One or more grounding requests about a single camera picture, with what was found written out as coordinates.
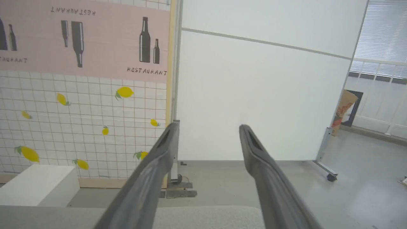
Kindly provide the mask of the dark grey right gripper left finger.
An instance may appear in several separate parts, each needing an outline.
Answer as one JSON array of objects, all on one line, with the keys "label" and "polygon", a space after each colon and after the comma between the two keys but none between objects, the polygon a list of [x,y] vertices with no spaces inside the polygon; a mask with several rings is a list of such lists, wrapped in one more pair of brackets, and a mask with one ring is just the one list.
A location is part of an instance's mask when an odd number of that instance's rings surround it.
[{"label": "dark grey right gripper left finger", "polygon": [[178,149],[179,122],[170,123],[134,170],[94,228],[151,229],[162,183]]}]

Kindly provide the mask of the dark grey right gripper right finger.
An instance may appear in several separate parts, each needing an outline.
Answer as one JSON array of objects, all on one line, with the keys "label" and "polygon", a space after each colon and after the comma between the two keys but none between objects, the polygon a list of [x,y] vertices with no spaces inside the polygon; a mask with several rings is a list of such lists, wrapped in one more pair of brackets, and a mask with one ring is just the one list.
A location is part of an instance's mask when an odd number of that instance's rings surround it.
[{"label": "dark grey right gripper right finger", "polygon": [[244,164],[254,178],[266,229],[321,229],[250,126],[240,125],[239,136]]}]

